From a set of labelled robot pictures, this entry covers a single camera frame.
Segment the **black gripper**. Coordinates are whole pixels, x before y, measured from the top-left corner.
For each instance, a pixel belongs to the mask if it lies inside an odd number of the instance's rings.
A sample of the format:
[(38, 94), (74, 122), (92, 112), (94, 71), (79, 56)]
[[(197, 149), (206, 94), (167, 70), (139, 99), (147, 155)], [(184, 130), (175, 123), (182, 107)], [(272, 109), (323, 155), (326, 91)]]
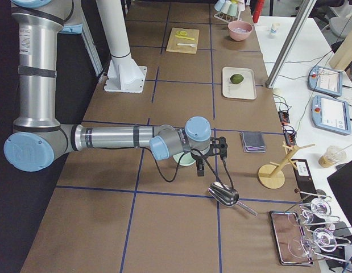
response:
[(197, 166), (197, 176), (204, 176), (204, 159), (202, 156), (194, 156)]

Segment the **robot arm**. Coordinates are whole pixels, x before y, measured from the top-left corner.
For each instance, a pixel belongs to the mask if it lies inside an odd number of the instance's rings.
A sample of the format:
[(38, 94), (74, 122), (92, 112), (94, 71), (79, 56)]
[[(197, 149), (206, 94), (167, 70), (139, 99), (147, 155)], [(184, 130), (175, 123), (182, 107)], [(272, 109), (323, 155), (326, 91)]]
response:
[(61, 34), (76, 35), (69, 56), (80, 44), (83, 60), (91, 61), (97, 76), (103, 65), (86, 21), (81, 1), (12, 1), (11, 14), (19, 26), (19, 116), (13, 133), (6, 139), (3, 152), (15, 168), (36, 172), (57, 158), (86, 148), (120, 150), (144, 148), (156, 161), (190, 155), (198, 175), (213, 155), (216, 140), (204, 117), (192, 117), (184, 127), (85, 127), (80, 125), (89, 105), (90, 94), (70, 89), (62, 92), (62, 113), (57, 114), (57, 51), (66, 47)]

